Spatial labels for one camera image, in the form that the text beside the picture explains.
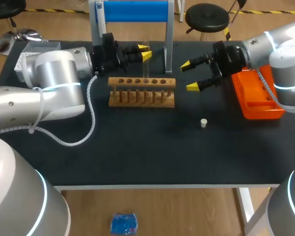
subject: stool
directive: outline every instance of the stool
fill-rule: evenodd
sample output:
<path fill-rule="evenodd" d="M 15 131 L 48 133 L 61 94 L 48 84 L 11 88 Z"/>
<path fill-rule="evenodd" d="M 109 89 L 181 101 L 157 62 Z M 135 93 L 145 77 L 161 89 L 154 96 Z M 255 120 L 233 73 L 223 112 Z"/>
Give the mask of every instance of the stool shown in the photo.
<path fill-rule="evenodd" d="M 0 0 L 0 19 L 10 19 L 13 31 L 9 31 L 0 37 L 0 54 L 9 55 L 16 40 L 41 41 L 41 35 L 33 29 L 16 29 L 16 23 L 12 17 L 25 10 L 25 0 Z"/>
<path fill-rule="evenodd" d="M 230 22 L 229 13 L 234 7 L 235 3 L 238 2 L 239 9 L 236 12 L 233 20 Z M 211 3 L 200 3 L 190 7 L 185 16 L 186 23 L 190 27 L 186 33 L 192 30 L 201 32 L 201 41 L 204 38 L 204 33 L 216 33 L 224 30 L 227 26 L 230 26 L 239 11 L 244 7 L 247 0 L 235 0 L 231 9 L 227 12 L 220 6 Z"/>

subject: black tabletop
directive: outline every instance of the black tabletop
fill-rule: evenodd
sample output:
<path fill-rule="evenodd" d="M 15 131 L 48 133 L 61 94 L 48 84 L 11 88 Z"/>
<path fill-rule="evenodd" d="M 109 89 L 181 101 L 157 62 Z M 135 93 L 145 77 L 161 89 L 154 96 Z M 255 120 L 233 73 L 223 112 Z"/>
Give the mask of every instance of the black tabletop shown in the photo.
<path fill-rule="evenodd" d="M 24 87 L 14 66 L 25 42 L 13 47 L 0 75 L 0 86 Z M 62 49 L 90 42 L 62 42 Z M 85 143 L 64 147 L 36 131 L 1 134 L 53 185 L 107 184 L 279 184 L 295 168 L 295 114 L 279 120 L 246 120 L 233 84 L 201 93 L 185 86 L 211 76 L 208 66 L 181 73 L 189 58 L 212 50 L 210 42 L 174 42 L 173 73 L 164 74 L 162 43 L 152 42 L 150 77 L 174 77 L 174 109 L 110 108 L 108 77 L 99 78 L 91 89 L 96 128 Z M 142 66 L 131 65 L 128 74 L 142 77 Z M 82 81 L 85 93 L 88 81 Z M 200 119 L 208 120 L 200 127 Z M 39 126 L 66 142 L 83 138 L 90 128 L 89 109 L 75 117 L 41 122 Z"/>

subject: small white cap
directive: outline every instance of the small white cap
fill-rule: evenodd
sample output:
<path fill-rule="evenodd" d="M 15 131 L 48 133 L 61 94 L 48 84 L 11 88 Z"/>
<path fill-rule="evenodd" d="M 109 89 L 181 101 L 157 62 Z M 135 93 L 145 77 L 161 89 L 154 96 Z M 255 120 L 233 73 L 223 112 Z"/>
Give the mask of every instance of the small white cap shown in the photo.
<path fill-rule="evenodd" d="M 207 125 L 207 119 L 201 119 L 201 127 L 205 128 L 206 125 Z"/>

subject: wooden floor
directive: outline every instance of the wooden floor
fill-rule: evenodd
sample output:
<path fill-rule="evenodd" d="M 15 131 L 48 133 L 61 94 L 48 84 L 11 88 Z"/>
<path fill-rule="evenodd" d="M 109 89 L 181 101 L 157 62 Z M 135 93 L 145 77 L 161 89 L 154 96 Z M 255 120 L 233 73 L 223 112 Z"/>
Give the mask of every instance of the wooden floor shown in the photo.
<path fill-rule="evenodd" d="M 228 9 L 233 0 L 186 0 L 186 9 L 200 2 L 218 4 Z M 27 0 L 28 8 L 88 10 L 78 0 Z M 244 10 L 295 10 L 295 0 L 248 0 Z M 14 18 L 19 28 L 32 28 L 45 39 L 90 41 L 88 15 L 75 13 L 24 12 Z M 295 21 L 294 14 L 240 14 L 230 33 L 233 40 L 243 40 L 265 30 Z M 175 40 L 194 41 L 200 33 L 186 34 L 188 25 L 175 21 Z M 0 35 L 8 31 L 0 20 Z M 165 24 L 109 23 L 116 40 L 164 40 Z M 207 34 L 207 41 L 224 40 L 223 32 Z M 6 57 L 0 55 L 0 71 Z M 254 208 L 267 189 L 250 189 Z M 239 236 L 243 235 L 236 197 L 232 189 L 188 190 L 101 190 L 63 193 L 72 213 L 70 236 L 109 235 L 113 213 L 136 213 L 140 236 Z"/>

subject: yellow black tape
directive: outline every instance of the yellow black tape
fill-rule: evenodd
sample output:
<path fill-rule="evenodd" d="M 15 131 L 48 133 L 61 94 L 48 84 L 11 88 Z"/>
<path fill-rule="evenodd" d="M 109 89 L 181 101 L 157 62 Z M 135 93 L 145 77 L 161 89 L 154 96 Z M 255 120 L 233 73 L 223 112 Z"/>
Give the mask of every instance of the yellow black tape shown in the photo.
<path fill-rule="evenodd" d="M 295 14 L 295 11 L 239 11 L 239 14 Z"/>
<path fill-rule="evenodd" d="M 66 13 L 82 13 L 82 14 L 89 14 L 88 11 L 80 11 L 80 10 L 62 10 L 62 9 L 25 9 L 24 11 L 28 11 L 28 12 L 66 12 Z"/>
<path fill-rule="evenodd" d="M 226 29 L 224 29 L 224 34 L 225 34 L 225 37 L 226 37 L 226 41 L 231 41 L 232 40 L 230 30 L 228 29 L 228 27 L 226 27 Z"/>
<path fill-rule="evenodd" d="M 67 12 L 67 13 L 82 13 L 89 14 L 88 11 L 80 10 L 63 10 L 63 9 L 25 9 L 24 11 L 29 12 Z M 239 11 L 239 14 L 295 14 L 295 11 Z"/>

